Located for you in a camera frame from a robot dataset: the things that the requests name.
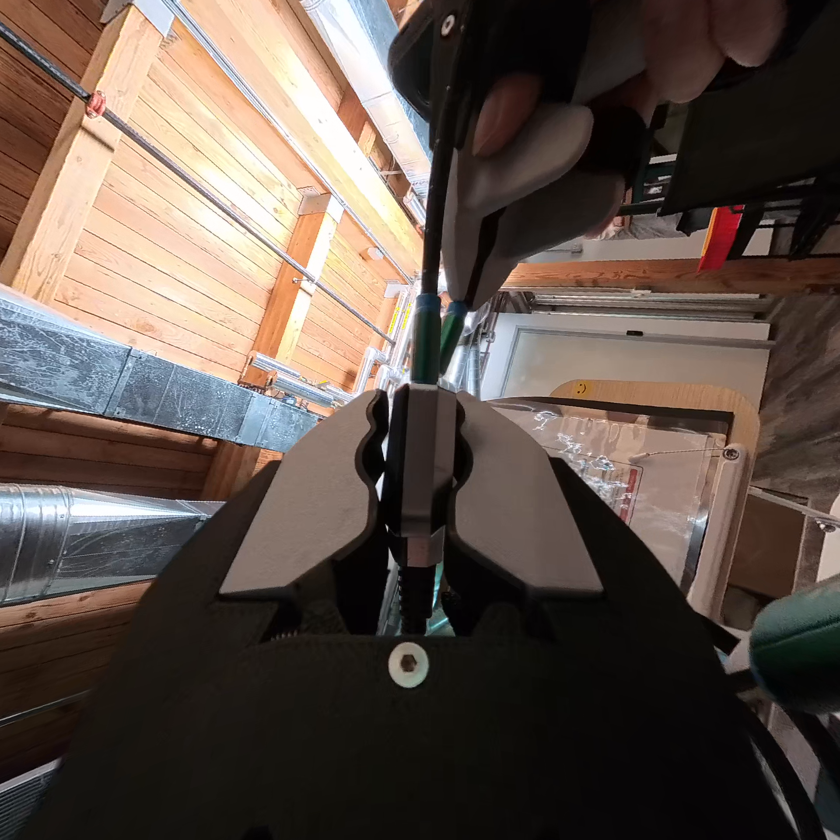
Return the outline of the spiral metal duct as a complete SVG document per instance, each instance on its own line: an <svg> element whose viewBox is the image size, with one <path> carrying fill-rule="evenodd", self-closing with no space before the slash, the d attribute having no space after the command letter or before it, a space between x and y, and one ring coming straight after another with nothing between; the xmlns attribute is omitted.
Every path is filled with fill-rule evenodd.
<svg viewBox="0 0 840 840"><path fill-rule="evenodd" d="M395 89L387 69L388 51L398 32L389 4L302 1L301 6L402 169L411 186L404 204L424 226L432 164L429 128Z"/></svg>

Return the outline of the black metal cart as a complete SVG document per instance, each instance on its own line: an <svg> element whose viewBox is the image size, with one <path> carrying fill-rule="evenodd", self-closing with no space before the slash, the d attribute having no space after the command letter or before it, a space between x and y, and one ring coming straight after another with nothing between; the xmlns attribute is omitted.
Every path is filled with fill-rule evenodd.
<svg viewBox="0 0 840 840"><path fill-rule="evenodd" d="M649 163L621 215L707 234L712 209L742 204L726 263L760 233L770 256L835 257L838 155L838 52L802 52L694 101L674 162Z"/></svg>

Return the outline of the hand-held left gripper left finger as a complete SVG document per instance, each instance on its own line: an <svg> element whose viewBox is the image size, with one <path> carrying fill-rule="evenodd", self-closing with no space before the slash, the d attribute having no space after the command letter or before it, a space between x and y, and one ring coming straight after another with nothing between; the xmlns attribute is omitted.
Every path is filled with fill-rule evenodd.
<svg viewBox="0 0 840 840"><path fill-rule="evenodd" d="M389 399L364 392L284 455L219 594L292 594L305 575L344 560L375 532Z"/></svg>

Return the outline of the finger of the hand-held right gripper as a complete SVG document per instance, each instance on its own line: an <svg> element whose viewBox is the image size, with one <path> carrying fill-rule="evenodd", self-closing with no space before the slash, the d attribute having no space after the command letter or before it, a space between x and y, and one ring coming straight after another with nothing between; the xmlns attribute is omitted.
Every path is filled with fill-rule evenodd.
<svg viewBox="0 0 840 840"><path fill-rule="evenodd" d="M576 171L594 128L582 105L542 105L501 152L475 157L470 142L454 154L444 211L442 257L448 294L466 305L467 263L476 253L478 226L507 207Z"/></svg>
<svg viewBox="0 0 840 840"><path fill-rule="evenodd" d="M527 258L611 221L624 194L621 174L566 174L484 217L467 263L467 309L488 302Z"/></svg>

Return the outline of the person's right hand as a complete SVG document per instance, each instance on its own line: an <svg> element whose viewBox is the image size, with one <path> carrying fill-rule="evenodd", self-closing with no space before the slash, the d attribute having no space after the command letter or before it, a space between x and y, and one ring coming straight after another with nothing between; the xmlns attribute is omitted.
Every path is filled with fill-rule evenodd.
<svg viewBox="0 0 840 840"><path fill-rule="evenodd" d="M696 99L726 60L758 67L786 25L781 1L646 1L642 3L645 70L591 102L594 109L629 108L649 125L657 106ZM501 151L537 108L543 79L516 72L496 81L476 123L472 152Z"/></svg>

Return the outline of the white door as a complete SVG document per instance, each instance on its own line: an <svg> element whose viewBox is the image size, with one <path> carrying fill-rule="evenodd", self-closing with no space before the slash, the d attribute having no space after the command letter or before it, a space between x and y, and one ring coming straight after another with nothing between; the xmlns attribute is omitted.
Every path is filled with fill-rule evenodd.
<svg viewBox="0 0 840 840"><path fill-rule="evenodd" d="M499 329L484 398L550 396L565 383L588 396L594 381L713 385L758 406L774 346L768 327L735 322L648 322L587 331L512 322Z"/></svg>

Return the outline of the black ceiling pipe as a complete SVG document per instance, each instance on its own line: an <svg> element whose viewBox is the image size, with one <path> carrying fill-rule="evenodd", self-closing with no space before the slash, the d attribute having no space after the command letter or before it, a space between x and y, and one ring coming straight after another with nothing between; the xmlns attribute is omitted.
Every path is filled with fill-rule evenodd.
<svg viewBox="0 0 840 840"><path fill-rule="evenodd" d="M128 137L135 145L141 148L153 159L158 161L163 167L171 172L177 179L189 186L197 195L203 198L206 202L225 215L232 223L242 228L248 235L256 239L263 246L268 248L285 264L293 268L296 272L296 277L311 283L315 288L323 290L328 297L349 312L356 319L360 320L366 327L371 328L373 333L382 338L386 343L394 346L395 340L392 339L386 332L377 328L373 321L366 318L358 309L351 306L346 300L341 298L335 291L327 286L323 281L317 279L308 269L292 258L285 250L278 246L272 239L265 236L257 227L252 225L245 217L239 215L230 205L228 205L219 195L206 187L202 182L199 182L189 172L183 169L167 154L150 142L144 135L133 128L129 123L125 122L115 112L107 106L107 101L104 94L99 91L88 91L80 83L71 79L67 73L58 68L50 59L40 54L32 45L20 35L16 34L10 27L1 23L1 38L3 42L15 49L21 56L26 58L35 67L44 71L45 74L66 89L73 97L81 101L86 106L86 113L92 119L104 119L111 124L115 129L119 130L124 136Z"/></svg>

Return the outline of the red and yellow object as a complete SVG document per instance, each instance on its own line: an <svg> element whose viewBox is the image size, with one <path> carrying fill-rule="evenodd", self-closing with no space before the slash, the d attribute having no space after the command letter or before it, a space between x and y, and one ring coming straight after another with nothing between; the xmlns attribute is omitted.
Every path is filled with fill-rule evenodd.
<svg viewBox="0 0 840 840"><path fill-rule="evenodd" d="M743 209L742 204L712 209L697 274L719 270L728 261L730 250L739 231Z"/></svg>

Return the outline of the white vent grille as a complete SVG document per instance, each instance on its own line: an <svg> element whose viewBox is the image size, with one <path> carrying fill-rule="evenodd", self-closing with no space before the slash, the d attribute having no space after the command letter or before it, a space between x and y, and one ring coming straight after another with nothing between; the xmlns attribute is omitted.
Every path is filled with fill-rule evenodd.
<svg viewBox="0 0 840 840"><path fill-rule="evenodd" d="M37 811L64 757L1 783L1 838L15 839Z"/></svg>

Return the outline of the rectangular metal duct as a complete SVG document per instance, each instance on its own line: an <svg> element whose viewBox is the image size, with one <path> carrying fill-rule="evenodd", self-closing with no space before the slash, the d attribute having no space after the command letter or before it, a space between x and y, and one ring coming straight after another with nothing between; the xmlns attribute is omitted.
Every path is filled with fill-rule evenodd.
<svg viewBox="0 0 840 840"><path fill-rule="evenodd" d="M2 286L2 402L287 452L318 416L110 340Z"/></svg>

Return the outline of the tapered round metal duct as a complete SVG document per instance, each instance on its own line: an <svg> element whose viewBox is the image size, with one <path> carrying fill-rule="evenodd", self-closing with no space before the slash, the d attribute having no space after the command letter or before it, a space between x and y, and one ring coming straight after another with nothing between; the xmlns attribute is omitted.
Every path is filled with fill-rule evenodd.
<svg viewBox="0 0 840 840"><path fill-rule="evenodd" d="M1 605L147 581L222 501L1 485Z"/></svg>

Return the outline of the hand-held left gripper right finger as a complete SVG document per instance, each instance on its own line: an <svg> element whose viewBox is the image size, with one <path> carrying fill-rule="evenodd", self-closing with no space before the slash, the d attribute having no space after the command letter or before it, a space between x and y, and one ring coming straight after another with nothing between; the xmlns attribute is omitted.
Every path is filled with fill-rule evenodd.
<svg viewBox="0 0 840 840"><path fill-rule="evenodd" d="M467 468L447 535L478 565L535 596L600 596L602 581L542 446L488 402L460 392Z"/></svg>

